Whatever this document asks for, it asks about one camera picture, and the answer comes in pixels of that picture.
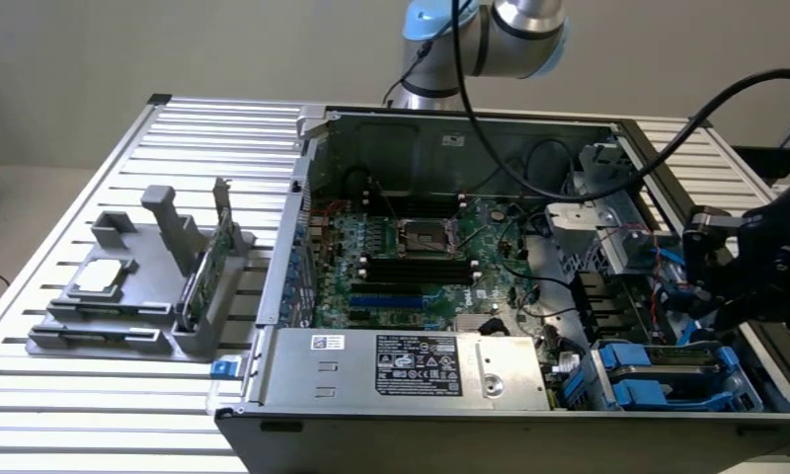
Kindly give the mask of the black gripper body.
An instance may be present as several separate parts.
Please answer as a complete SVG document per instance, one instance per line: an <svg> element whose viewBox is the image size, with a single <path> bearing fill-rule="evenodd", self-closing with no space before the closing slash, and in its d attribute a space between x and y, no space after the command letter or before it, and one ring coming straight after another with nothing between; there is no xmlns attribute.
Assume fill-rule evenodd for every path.
<svg viewBox="0 0 790 474"><path fill-rule="evenodd" d="M790 187L743 218L735 275L749 291L745 321L783 323L790 331Z"/></svg>

